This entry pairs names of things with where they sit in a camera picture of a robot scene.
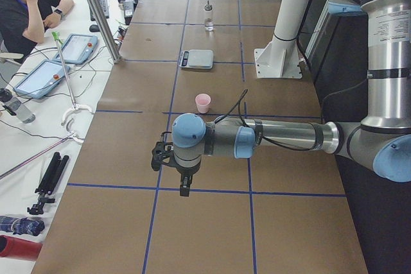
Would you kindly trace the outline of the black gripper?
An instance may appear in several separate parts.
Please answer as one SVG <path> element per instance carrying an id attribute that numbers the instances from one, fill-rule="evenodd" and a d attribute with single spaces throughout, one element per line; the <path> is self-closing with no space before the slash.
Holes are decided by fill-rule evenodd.
<path id="1" fill-rule="evenodd" d="M 191 188 L 191 177 L 198 172 L 200 164 L 191 167 L 177 166 L 177 171 L 181 174 L 179 194 L 182 197 L 189 197 Z"/>

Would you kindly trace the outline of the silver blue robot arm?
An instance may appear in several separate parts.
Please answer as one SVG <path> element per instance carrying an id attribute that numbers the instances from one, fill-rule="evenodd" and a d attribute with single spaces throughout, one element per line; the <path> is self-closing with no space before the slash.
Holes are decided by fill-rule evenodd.
<path id="1" fill-rule="evenodd" d="M 259 145 L 347 157 L 393 182 L 410 180 L 410 0 L 328 0 L 338 16 L 368 16 L 368 113 L 358 123 L 293 123 L 229 114 L 205 122 L 182 114 L 172 125 L 165 154 L 152 151 L 152 167 L 180 173 L 188 196 L 204 155 L 250 158 Z"/>

